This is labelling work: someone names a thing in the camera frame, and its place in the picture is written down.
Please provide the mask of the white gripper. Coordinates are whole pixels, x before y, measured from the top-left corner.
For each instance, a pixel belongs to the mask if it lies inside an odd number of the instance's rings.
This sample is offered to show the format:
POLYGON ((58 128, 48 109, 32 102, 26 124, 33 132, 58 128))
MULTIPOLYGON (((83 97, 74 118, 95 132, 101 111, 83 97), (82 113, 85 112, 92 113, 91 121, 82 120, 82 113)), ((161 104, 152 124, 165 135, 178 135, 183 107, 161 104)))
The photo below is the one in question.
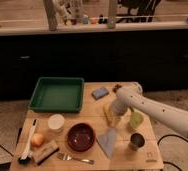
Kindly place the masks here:
POLYGON ((115 116, 123 116, 128 111, 128 106, 119 99, 115 99, 110 104, 109 111, 115 116))

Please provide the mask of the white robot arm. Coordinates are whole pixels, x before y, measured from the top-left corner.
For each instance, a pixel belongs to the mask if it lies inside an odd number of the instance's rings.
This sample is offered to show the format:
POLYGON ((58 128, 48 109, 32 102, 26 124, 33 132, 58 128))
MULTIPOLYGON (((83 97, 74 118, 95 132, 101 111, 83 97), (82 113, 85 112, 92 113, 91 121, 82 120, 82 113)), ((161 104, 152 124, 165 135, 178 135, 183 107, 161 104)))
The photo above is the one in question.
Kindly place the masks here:
POLYGON ((109 111, 114 116, 124 115, 129 108, 135 108, 188 139, 188 111, 144 97, 138 82, 129 86, 117 84, 113 91, 116 98, 110 104, 109 111))

